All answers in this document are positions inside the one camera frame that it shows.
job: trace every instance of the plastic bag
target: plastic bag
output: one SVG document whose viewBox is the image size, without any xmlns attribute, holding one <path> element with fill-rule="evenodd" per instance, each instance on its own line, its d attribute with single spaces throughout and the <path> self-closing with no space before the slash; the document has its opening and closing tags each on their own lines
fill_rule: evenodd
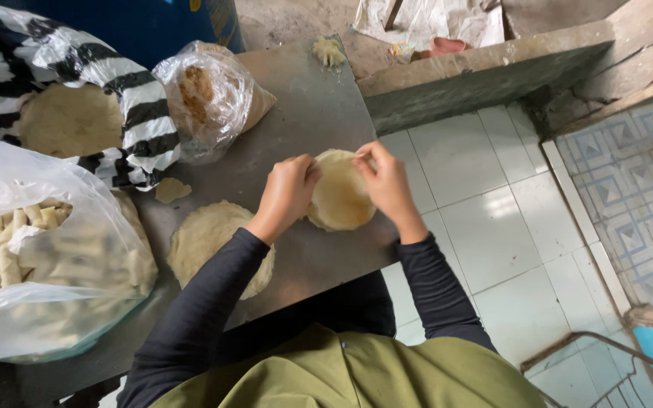
<svg viewBox="0 0 653 408">
<path fill-rule="evenodd" d="M 118 201 L 70 162 L 0 142 L 0 216 L 56 198 L 73 206 L 56 229 L 21 242 L 32 280 L 0 289 L 0 359 L 46 362 L 94 345 L 157 277 L 155 261 Z"/>
<path fill-rule="evenodd" d="M 181 161 L 194 165 L 220 159 L 276 103 L 231 51 L 213 43 L 188 43 L 152 73 L 166 88 Z"/>
<path fill-rule="evenodd" d="M 147 69 L 86 32 L 0 6 L 0 140 L 21 145 L 14 122 L 23 104 L 52 83 L 93 83 L 118 96 L 122 148 L 69 159 L 109 188 L 150 190 L 178 160 L 165 90 Z"/>
</svg>

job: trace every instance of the person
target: person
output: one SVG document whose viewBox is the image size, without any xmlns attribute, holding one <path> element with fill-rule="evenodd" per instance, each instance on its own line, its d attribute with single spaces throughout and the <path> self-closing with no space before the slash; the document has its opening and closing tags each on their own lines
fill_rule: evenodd
<svg viewBox="0 0 653 408">
<path fill-rule="evenodd" d="M 374 159 L 374 168 L 365 158 L 353 164 L 399 232 L 427 340 L 408 347 L 393 339 L 380 271 L 223 333 L 270 245 L 311 201 L 321 173 L 301 155 L 274 165 L 256 215 L 156 324 L 118 406 L 545 406 L 495 351 L 414 205 L 404 164 L 379 142 L 356 153 Z"/>
</svg>

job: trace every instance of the blue container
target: blue container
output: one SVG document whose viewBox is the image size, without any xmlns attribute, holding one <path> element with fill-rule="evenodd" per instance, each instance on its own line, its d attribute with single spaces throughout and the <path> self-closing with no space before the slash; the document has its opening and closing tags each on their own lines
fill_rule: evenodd
<svg viewBox="0 0 653 408">
<path fill-rule="evenodd" d="M 0 0 L 0 5 L 89 32 L 149 70 L 194 40 L 244 51 L 234 0 Z"/>
</svg>

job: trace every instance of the woman's left hand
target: woman's left hand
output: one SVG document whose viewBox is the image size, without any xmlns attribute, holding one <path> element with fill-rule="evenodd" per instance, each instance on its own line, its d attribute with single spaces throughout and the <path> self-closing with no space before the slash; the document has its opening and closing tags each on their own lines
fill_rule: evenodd
<svg viewBox="0 0 653 408">
<path fill-rule="evenodd" d="M 268 174 L 258 212 L 246 229 L 265 244 L 273 244 L 291 224 L 306 214 L 314 184 L 321 177 L 322 172 L 310 155 L 277 162 Z"/>
</svg>

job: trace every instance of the black and white striped plastic bag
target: black and white striped plastic bag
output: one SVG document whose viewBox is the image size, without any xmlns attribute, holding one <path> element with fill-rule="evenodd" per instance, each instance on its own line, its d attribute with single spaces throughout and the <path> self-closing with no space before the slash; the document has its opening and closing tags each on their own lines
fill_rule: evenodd
<svg viewBox="0 0 653 408">
<path fill-rule="evenodd" d="M 0 6 L 0 140 L 21 145 L 14 122 L 33 92 L 51 83 L 100 86 L 118 97 L 122 148 L 66 159 L 112 190 L 152 189 L 180 155 L 166 93 L 153 75 L 96 37 L 36 14 Z"/>
</svg>

